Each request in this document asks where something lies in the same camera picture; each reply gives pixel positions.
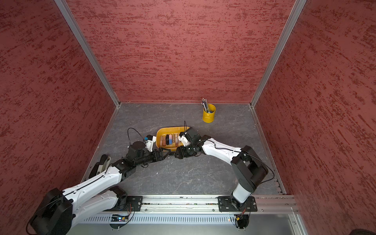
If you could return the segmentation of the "yellow storage tray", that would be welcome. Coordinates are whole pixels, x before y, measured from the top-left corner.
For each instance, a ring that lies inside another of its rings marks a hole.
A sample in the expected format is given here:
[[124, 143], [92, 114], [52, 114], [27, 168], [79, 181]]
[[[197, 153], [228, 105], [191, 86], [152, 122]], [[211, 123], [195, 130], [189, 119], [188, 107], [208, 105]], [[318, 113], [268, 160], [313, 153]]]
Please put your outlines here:
[[179, 139], [181, 132], [188, 130], [188, 127], [178, 126], [178, 127], [165, 127], [157, 131], [156, 135], [156, 147], [166, 148], [171, 151], [176, 151], [183, 143]]

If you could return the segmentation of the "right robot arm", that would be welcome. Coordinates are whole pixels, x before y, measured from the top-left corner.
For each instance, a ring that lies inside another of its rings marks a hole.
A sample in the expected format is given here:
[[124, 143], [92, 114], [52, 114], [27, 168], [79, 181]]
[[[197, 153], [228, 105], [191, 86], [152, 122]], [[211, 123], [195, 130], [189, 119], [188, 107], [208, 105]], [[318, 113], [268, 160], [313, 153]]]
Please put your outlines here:
[[207, 135], [200, 136], [193, 128], [181, 132], [178, 140], [183, 144], [176, 149], [175, 157], [178, 159], [194, 157], [202, 153], [231, 165], [238, 181], [231, 194], [235, 207], [242, 206], [269, 173], [267, 165], [249, 146], [243, 148], [228, 146]]

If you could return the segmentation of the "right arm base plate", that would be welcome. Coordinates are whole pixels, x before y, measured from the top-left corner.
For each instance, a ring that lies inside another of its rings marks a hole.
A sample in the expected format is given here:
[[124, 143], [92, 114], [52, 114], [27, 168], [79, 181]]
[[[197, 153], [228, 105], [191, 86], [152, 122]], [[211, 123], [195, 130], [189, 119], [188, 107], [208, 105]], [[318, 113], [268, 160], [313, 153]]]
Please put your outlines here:
[[249, 196], [245, 202], [240, 203], [232, 196], [219, 196], [218, 207], [220, 212], [257, 212], [257, 204], [254, 197]]

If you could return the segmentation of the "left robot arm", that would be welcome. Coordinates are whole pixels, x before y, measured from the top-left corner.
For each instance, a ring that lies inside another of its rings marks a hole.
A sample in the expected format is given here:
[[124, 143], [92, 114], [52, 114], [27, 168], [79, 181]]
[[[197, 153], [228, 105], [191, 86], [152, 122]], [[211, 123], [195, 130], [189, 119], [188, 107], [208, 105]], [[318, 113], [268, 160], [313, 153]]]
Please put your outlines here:
[[148, 149], [144, 142], [134, 142], [122, 159], [105, 171], [76, 186], [49, 191], [27, 223], [38, 235], [65, 235], [68, 231], [99, 212], [127, 207], [127, 193], [117, 184], [132, 175], [136, 167], [163, 161], [170, 150]]

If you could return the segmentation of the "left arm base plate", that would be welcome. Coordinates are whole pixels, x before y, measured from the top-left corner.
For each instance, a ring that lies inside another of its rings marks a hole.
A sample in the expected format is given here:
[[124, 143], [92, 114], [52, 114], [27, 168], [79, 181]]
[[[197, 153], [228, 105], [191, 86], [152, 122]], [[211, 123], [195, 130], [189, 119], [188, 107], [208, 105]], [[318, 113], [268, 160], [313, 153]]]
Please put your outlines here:
[[140, 195], [128, 196], [122, 211], [139, 212], [141, 210], [142, 205], [143, 205], [143, 198], [144, 197], [140, 196]]

